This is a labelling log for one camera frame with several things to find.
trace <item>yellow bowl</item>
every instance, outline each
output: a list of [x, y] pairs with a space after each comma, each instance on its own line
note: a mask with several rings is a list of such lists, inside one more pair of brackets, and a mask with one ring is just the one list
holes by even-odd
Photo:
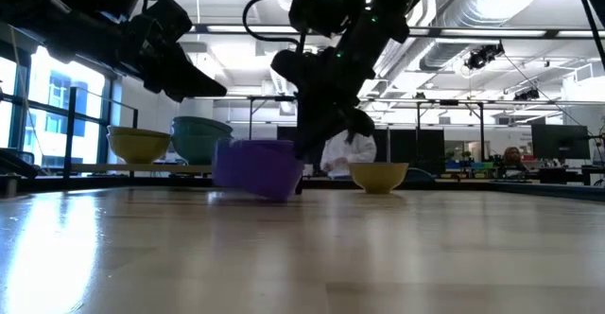
[[127, 164], [152, 164], [164, 157], [170, 137], [144, 135], [108, 135], [113, 153]]
[[354, 182], [366, 193], [387, 195], [406, 178], [409, 164], [350, 164]]
[[107, 131], [110, 135], [137, 135], [137, 136], [156, 136], [156, 137], [170, 137], [168, 133], [162, 133], [158, 131], [150, 131], [150, 130], [140, 130], [140, 129], [131, 129], [124, 128], [119, 126], [108, 126]]

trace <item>teal bowl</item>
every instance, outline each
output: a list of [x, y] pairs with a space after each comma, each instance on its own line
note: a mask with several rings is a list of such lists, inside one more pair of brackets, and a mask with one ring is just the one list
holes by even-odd
[[225, 132], [231, 134], [233, 128], [220, 121], [196, 116], [177, 116], [172, 120], [172, 129], [175, 134], [215, 135]]
[[216, 142], [223, 137], [213, 135], [173, 135], [172, 146], [192, 166], [208, 166], [215, 155]]

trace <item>monitor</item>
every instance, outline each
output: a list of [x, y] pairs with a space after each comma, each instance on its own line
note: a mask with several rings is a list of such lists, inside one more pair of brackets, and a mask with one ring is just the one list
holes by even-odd
[[532, 125], [533, 151], [539, 159], [590, 159], [585, 126]]

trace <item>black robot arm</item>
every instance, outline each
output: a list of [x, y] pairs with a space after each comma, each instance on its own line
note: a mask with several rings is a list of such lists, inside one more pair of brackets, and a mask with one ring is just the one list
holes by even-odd
[[226, 89], [189, 60], [177, 40], [192, 23], [174, 0], [156, 1], [130, 19], [138, 0], [0, 0], [0, 21], [47, 47], [141, 79], [154, 93], [224, 96]]
[[356, 108], [357, 94], [374, 79], [372, 69], [389, 40], [407, 39], [406, 14], [419, 1], [293, 0], [290, 24], [301, 33], [342, 34], [336, 47], [318, 55], [285, 50], [271, 64], [298, 88], [298, 156], [345, 129], [372, 135], [373, 121]]

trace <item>table surface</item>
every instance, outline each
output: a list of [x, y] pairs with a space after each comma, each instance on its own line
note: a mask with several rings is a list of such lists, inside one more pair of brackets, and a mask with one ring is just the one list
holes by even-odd
[[0, 200], [7, 313], [597, 313], [605, 207], [484, 192]]

